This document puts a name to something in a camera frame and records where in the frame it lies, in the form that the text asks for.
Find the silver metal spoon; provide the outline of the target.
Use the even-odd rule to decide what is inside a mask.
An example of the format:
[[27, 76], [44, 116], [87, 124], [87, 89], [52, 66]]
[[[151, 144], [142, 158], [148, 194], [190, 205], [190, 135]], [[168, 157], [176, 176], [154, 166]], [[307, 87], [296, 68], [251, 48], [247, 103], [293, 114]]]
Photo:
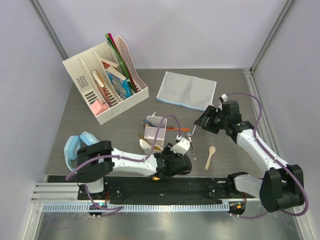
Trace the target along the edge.
[[196, 161], [197, 157], [196, 157], [196, 154], [195, 154], [195, 151], [194, 151], [194, 148], [193, 148], [193, 144], [192, 144], [192, 136], [193, 136], [193, 134], [190, 131], [187, 131], [185, 135], [186, 135], [186, 138], [189, 140], [189, 143], [190, 143], [192, 159], [194, 161]]

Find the orange plastic utensil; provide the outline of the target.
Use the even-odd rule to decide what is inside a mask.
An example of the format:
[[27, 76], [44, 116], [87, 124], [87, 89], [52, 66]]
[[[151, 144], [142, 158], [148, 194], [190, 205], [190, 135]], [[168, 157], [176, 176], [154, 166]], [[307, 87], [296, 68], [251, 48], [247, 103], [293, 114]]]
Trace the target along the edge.
[[189, 132], [190, 128], [166, 128], [167, 131], [182, 131], [182, 132]]

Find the white ceramic spoon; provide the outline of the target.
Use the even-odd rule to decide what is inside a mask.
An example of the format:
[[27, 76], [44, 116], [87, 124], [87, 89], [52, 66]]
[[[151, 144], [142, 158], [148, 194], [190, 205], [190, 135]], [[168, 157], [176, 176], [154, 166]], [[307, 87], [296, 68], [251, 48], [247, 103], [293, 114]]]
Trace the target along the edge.
[[149, 151], [152, 148], [152, 145], [150, 145], [146, 140], [140, 139], [139, 140], [139, 147], [144, 151]]

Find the white utensil container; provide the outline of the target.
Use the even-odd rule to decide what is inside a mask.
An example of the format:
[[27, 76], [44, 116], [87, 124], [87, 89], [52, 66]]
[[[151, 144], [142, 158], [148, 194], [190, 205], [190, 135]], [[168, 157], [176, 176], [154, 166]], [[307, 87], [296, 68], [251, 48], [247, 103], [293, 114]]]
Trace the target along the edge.
[[153, 145], [155, 140], [155, 145], [158, 145], [162, 148], [162, 151], [164, 149], [164, 143], [165, 143], [165, 135], [166, 135], [166, 128], [167, 128], [167, 119], [163, 119], [159, 116], [147, 116], [146, 119], [150, 121], [154, 127], [146, 125], [144, 128], [144, 138]]

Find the blue plastic knife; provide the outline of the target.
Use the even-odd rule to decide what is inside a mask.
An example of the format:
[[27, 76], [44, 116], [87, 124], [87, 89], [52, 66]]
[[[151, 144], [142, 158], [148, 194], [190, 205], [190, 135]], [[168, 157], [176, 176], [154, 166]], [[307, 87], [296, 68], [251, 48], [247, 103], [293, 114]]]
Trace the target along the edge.
[[144, 125], [149, 125], [150, 127], [154, 127], [154, 125], [153, 125], [150, 121], [148, 121], [147, 119], [144, 119], [144, 120], [142, 121], [142, 123], [143, 123]]

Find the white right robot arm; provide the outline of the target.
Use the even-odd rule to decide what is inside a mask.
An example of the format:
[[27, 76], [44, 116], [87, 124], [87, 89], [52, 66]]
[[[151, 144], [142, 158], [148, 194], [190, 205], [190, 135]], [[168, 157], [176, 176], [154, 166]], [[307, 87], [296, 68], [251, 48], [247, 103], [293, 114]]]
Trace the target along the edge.
[[237, 101], [226, 101], [220, 108], [209, 105], [194, 124], [214, 134], [224, 130], [264, 173], [262, 179], [247, 173], [235, 174], [234, 179], [225, 186], [230, 197], [236, 198], [243, 192], [248, 193], [258, 198], [270, 213], [305, 203], [302, 169], [297, 164], [288, 164], [262, 141], [254, 132], [254, 126], [242, 120]]

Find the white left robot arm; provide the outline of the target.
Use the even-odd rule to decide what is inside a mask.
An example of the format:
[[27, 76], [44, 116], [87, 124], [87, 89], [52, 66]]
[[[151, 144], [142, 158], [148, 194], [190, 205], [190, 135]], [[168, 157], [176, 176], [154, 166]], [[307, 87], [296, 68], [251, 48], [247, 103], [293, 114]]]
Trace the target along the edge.
[[89, 194], [100, 200], [107, 192], [103, 178], [111, 172], [136, 173], [146, 177], [168, 179], [175, 175], [187, 175], [192, 162], [187, 156], [190, 144], [182, 140], [175, 146], [168, 143], [162, 152], [139, 155], [113, 148], [108, 140], [100, 141], [77, 151], [77, 167], [66, 177], [87, 184]]

